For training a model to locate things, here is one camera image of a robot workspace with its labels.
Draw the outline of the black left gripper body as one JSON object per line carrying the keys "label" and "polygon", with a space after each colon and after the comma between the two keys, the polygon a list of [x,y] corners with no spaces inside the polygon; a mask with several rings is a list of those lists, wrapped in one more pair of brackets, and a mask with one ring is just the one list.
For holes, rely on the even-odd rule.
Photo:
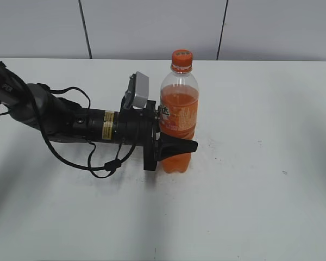
{"label": "black left gripper body", "polygon": [[115,129],[115,143],[130,145],[129,152],[120,159],[124,163],[134,152],[135,147],[143,147],[143,169],[155,171],[157,167],[154,149],[155,134],[158,127],[158,110],[156,101],[148,100],[142,109],[126,107],[125,100],[121,101],[120,112]]}

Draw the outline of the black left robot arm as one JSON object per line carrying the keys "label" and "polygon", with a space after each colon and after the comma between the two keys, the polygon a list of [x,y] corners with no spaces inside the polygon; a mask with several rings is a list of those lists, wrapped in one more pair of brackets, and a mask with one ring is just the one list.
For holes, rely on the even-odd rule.
{"label": "black left robot arm", "polygon": [[64,93],[42,83],[27,84],[0,61],[0,106],[14,120],[39,130],[48,148],[54,142],[141,146],[143,168],[154,171],[159,161],[198,147],[160,131],[158,107],[148,99],[149,79],[141,72],[130,76],[119,111],[82,107],[63,98]]}

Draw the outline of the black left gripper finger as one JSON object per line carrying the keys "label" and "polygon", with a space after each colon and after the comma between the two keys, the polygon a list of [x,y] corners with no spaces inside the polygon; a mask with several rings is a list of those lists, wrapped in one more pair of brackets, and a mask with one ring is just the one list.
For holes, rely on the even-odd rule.
{"label": "black left gripper finger", "polygon": [[197,147],[198,142],[196,141],[180,139],[160,133],[160,138],[156,141],[156,160],[162,161],[172,156],[194,153]]}
{"label": "black left gripper finger", "polygon": [[160,121],[160,119],[161,119],[161,114],[162,114],[162,108],[161,108],[161,106],[159,105],[158,108],[155,110],[155,120],[156,120],[157,122]]}

